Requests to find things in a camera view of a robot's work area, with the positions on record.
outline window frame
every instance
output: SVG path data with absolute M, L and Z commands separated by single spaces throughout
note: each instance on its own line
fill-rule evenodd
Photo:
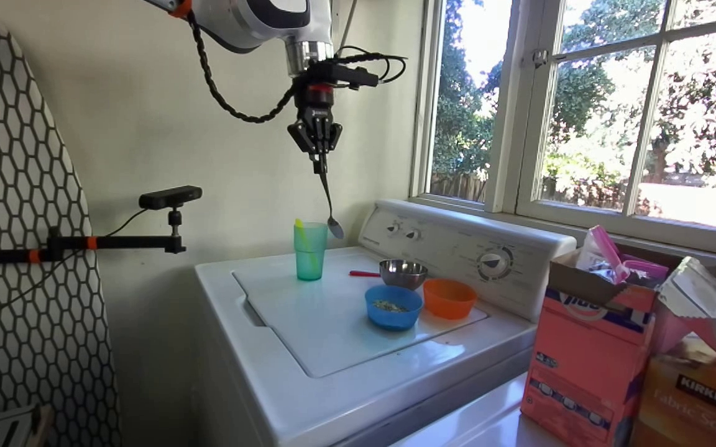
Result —
M 692 223 L 656 222 L 647 215 L 626 215 L 622 210 L 605 210 L 593 207 L 569 207 L 558 200 L 539 200 L 539 151 L 545 147 L 545 128 L 550 123 L 553 97 L 558 90 L 558 61 L 569 56 L 588 56 L 609 50 L 629 50 L 642 45 L 653 45 L 653 66 L 650 83 L 647 102 L 656 102 L 658 69 L 670 43 L 686 37 L 716 33 L 716 22 L 658 30 L 650 37 L 636 37 L 626 43 L 615 43 L 605 46 L 578 50 L 571 55 L 559 55 L 559 28 L 564 0 L 514 0 L 510 12 L 508 55 L 502 66 L 502 92 L 501 114 L 496 135 L 493 169 L 488 178 L 486 195 L 481 200 L 448 199 L 427 193 L 430 183 L 430 156 L 435 142 L 435 104 L 438 104 L 438 76 L 440 76 L 440 43 L 443 43 L 443 9 L 445 0 L 427 0 L 427 24 L 423 30 L 423 71 L 421 71 L 421 111 L 418 111 L 418 158 L 411 195 L 425 203 L 460 208 L 469 213 L 501 213 L 513 219 L 524 219 L 535 227 L 568 227 L 581 232 L 593 223 L 602 223 L 612 234 L 667 244 L 704 253 L 716 253 L 716 228 L 701 228 Z M 675 9 L 677 0 L 667 0 L 665 22 Z M 636 155 L 635 169 L 642 169 L 647 150 Z

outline cardboard box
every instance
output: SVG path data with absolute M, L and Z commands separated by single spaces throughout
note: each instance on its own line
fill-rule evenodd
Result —
M 716 349 L 699 335 L 650 362 L 632 444 L 716 444 Z
M 682 261 L 658 289 L 653 337 L 632 444 L 716 444 L 716 268 Z
M 665 253 L 635 255 L 678 264 Z M 651 353 L 656 291 L 612 286 L 574 268 L 574 259 L 550 266 L 522 412 L 569 444 L 626 444 Z

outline wall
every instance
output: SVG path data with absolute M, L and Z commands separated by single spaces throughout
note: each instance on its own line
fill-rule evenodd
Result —
M 414 158 L 421 3 L 359 0 L 353 45 L 411 56 L 389 87 L 338 92 L 345 123 L 330 156 L 341 223 L 355 236 L 377 195 L 405 195 Z M 103 253 L 125 441 L 190 444 L 185 390 L 195 277 L 202 261 L 289 250 L 290 222 L 323 219 L 323 191 L 285 136 L 293 109 L 253 127 L 226 116 L 202 84 L 190 28 L 139 0 L 0 0 L 0 22 L 23 43 L 87 191 L 98 234 L 114 228 L 154 189 L 196 183 L 181 255 Z M 210 39 L 225 95 L 266 111 L 289 87 L 281 43 L 226 55 Z M 166 213 L 126 234 L 166 234 Z

